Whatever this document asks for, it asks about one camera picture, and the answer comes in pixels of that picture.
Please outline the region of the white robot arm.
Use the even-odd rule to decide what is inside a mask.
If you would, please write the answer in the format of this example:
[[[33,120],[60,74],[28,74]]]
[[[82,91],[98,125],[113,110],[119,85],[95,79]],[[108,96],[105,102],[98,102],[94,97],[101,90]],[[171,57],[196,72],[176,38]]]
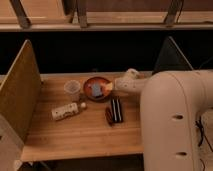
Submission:
[[[114,81],[140,95],[145,171],[201,171],[196,121],[213,107],[213,71],[163,71]]]

